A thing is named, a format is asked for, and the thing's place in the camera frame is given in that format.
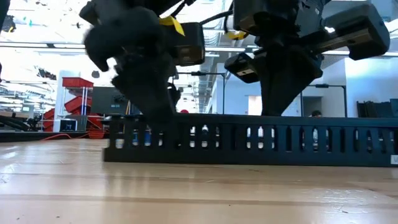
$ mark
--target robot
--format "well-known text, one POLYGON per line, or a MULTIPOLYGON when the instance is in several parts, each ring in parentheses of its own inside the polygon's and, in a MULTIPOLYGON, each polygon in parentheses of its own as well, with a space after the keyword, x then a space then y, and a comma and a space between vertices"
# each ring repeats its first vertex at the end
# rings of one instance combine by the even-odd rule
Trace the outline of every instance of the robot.
POLYGON ((89 58, 102 71, 114 57, 112 83, 151 123, 169 123, 175 102, 167 80, 176 66, 204 62, 202 25, 233 14, 236 35, 256 37, 254 58, 229 58, 225 68, 243 82, 260 82, 262 115, 280 116, 314 79, 322 76, 322 53, 347 46, 353 60, 386 53, 390 37, 370 3, 322 19, 331 0, 233 0, 230 10, 202 22, 179 24, 175 16, 195 0, 185 0, 167 18, 159 16, 179 0, 91 0, 80 17, 93 25, 85 37, 89 58), (334 28, 330 33, 326 27, 334 28))

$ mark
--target yellow tape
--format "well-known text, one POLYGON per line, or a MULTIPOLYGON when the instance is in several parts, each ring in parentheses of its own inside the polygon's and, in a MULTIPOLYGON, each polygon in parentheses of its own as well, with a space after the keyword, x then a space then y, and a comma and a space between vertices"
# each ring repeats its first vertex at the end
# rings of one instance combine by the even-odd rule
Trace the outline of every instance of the yellow tape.
POLYGON ((181 24, 174 19, 172 16, 168 16, 166 18, 159 18, 159 22, 163 26, 174 26, 175 31, 179 34, 185 36, 184 30, 182 29, 181 24))
POLYGON ((226 35, 231 40, 243 40, 245 38, 246 33, 241 31, 239 31, 237 34, 234 34, 232 32, 227 32, 226 35))

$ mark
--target wood grain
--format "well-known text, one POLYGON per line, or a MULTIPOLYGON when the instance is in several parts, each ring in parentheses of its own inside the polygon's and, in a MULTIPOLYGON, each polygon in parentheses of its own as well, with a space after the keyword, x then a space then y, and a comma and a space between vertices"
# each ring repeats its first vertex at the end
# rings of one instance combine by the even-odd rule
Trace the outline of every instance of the wood grain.
POLYGON ((104 164, 106 144, 0 144, 0 223, 398 223, 397 169, 104 164))

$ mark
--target red storage bin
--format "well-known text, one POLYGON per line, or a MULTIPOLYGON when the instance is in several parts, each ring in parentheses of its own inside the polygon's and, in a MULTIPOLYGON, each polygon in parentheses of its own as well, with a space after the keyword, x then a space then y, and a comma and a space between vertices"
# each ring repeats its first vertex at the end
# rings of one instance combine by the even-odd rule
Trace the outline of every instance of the red storage bin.
POLYGON ((62 78, 62 86, 67 88, 82 88, 82 87, 93 88, 94 83, 82 78, 64 77, 62 78))
MULTIPOLYGON (((82 96, 77 96, 70 100, 68 103, 65 103, 65 109, 69 113, 73 113, 76 110, 81 110, 81 104, 83 102, 82 96)), ((87 106, 91 107, 91 99, 87 99, 87 106)))
POLYGON ((43 119, 53 119, 54 113, 55 113, 55 109, 52 108, 51 110, 49 110, 43 114, 43 119))
POLYGON ((102 129, 102 122, 99 117, 88 117, 87 121, 94 126, 94 128, 102 129))
POLYGON ((48 127, 52 127, 54 125, 54 121, 43 121, 43 128, 46 129, 48 127))
POLYGON ((53 130, 52 125, 44 129, 45 132, 52 132, 52 130, 53 130))

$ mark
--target slotted black barrier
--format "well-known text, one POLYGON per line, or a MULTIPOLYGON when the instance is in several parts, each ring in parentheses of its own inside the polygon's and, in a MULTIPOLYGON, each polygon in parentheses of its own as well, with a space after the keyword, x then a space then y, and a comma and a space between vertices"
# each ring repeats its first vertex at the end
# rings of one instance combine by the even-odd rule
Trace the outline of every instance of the slotted black barrier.
POLYGON ((394 118, 179 114, 176 120, 178 131, 149 131, 141 117, 113 117, 104 161, 398 167, 394 118))

